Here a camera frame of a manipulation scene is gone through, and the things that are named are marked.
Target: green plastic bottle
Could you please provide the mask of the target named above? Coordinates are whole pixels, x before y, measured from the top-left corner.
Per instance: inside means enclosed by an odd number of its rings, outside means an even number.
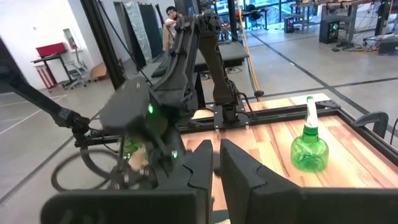
[[[312,96],[307,97],[307,117],[303,134],[294,139],[290,153],[292,164],[302,171],[318,172],[328,164],[329,147],[318,136],[317,107]]]

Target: black chair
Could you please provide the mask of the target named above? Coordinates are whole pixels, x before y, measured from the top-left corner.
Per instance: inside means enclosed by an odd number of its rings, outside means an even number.
[[[250,4],[246,8],[246,12],[251,12],[249,15],[249,22],[256,22],[254,25],[251,26],[251,30],[256,27],[264,28],[263,24],[258,24],[258,20],[261,19],[263,16],[260,12],[257,12],[256,6]]]

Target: floor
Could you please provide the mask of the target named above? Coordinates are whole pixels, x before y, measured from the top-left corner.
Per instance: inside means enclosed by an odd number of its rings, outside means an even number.
[[[361,15],[363,26],[371,16]],[[385,111],[390,117],[389,140],[398,117],[397,57],[376,53],[333,52],[333,44],[318,43],[318,27],[304,34],[285,34],[280,26],[248,34],[248,46],[263,100],[312,93],[325,93],[355,117],[372,111]],[[365,35],[358,34],[361,44]],[[150,75],[158,62],[147,66]],[[134,75],[132,62],[126,62],[126,75]],[[253,96],[246,64],[242,72],[229,74],[240,91]],[[212,101],[211,80],[203,81],[205,99]],[[109,80],[90,83],[72,91],[43,91],[60,105],[94,118],[113,92]],[[97,120],[92,127],[100,128]],[[56,191],[50,184],[53,168],[76,148],[70,130],[59,128],[52,118],[11,93],[0,95],[0,223],[38,223],[41,206]],[[113,163],[96,157],[104,168]],[[81,161],[63,171],[61,183],[69,188],[87,188],[100,180]]]

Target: desk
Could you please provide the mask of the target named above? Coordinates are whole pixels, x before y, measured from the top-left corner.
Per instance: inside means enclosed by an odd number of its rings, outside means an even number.
[[[329,100],[324,94],[312,95],[316,101]],[[253,110],[303,105],[307,96],[251,103]],[[194,118],[213,116],[209,111],[197,111]],[[184,134],[187,149],[196,149],[204,139],[210,139],[215,151],[220,150],[220,139],[227,138],[252,157],[282,177],[302,187],[374,187],[397,188],[398,167],[385,158],[370,143],[337,116],[319,119],[319,132],[330,147],[328,167],[319,173],[301,172],[290,161],[290,144],[302,134],[304,120],[251,126],[249,129],[229,129]],[[226,210],[221,179],[213,176],[213,210]]]
[[[239,42],[227,42],[219,45],[221,56],[223,57],[224,66],[226,68],[236,67],[242,65],[243,59],[249,57],[246,50]],[[161,77],[165,74],[167,66],[169,66],[170,60],[167,57],[153,72],[152,78]],[[202,54],[198,50],[197,59],[195,61],[194,72],[207,71],[207,64]]]
[[[268,11],[268,8],[262,8],[262,9],[253,10],[253,11],[250,11],[250,12],[243,12],[242,16],[244,17],[244,29],[248,28],[248,22],[247,22],[246,18],[249,17],[250,14],[252,12],[255,12],[255,11],[257,11],[259,13],[262,13],[262,12],[264,13],[264,27],[265,27],[264,29],[268,30],[268,27],[267,27],[267,11]]]
[[[64,71],[65,71],[65,73],[67,74],[67,77],[68,77],[68,79],[69,79],[69,82],[68,82],[68,83],[62,85],[62,87],[64,87],[64,88],[73,83],[72,78],[70,78],[70,76],[69,76],[69,71],[68,71],[68,69],[67,69],[67,66],[65,65],[65,62],[63,61],[62,56],[61,56],[61,54],[65,53],[65,52],[60,52],[60,53],[57,53],[57,54],[48,55],[48,56],[41,57],[40,59],[37,59],[37,60],[32,61],[32,63],[43,62],[44,65],[45,65],[45,67],[46,67],[46,69],[47,69],[47,71],[49,71],[49,72],[51,73],[51,76],[53,76],[53,74],[52,74],[52,72],[51,72],[51,69],[50,69],[49,65],[47,64],[47,62],[48,62],[49,60],[56,60],[56,59],[59,59],[59,61],[61,61],[62,67],[63,67],[63,69],[64,69]]]

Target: white floor line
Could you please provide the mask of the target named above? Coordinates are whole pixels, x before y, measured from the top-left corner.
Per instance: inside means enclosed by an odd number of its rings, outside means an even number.
[[[58,97],[63,97],[64,95],[59,95],[59,96],[50,96],[50,99],[54,99],[54,98],[58,98]],[[5,104],[5,105],[0,105],[0,107],[2,107],[2,106],[11,106],[11,105],[18,105],[18,104],[21,104],[21,103],[30,103],[29,101],[21,101],[21,102],[15,102],[15,103],[8,103],[8,104]]]
[[[66,97],[66,95],[61,96],[59,99],[56,99],[55,102],[57,102],[58,100],[61,100],[62,98]],[[9,128],[3,130],[2,132],[0,132],[0,134],[4,134],[5,132],[9,131],[12,128],[15,128],[15,126],[17,126],[18,124],[21,124],[22,122],[26,121],[27,119],[33,117],[33,115],[37,114],[38,112],[40,112],[41,110],[36,111],[35,113],[32,113],[31,115],[27,116],[26,118],[24,118],[23,120],[18,121],[17,123],[13,124],[12,126],[10,126]]]
[[[20,119],[25,119],[25,118],[11,118],[11,119],[4,119],[4,120],[0,120],[0,122],[8,122],[8,121],[17,121]]]

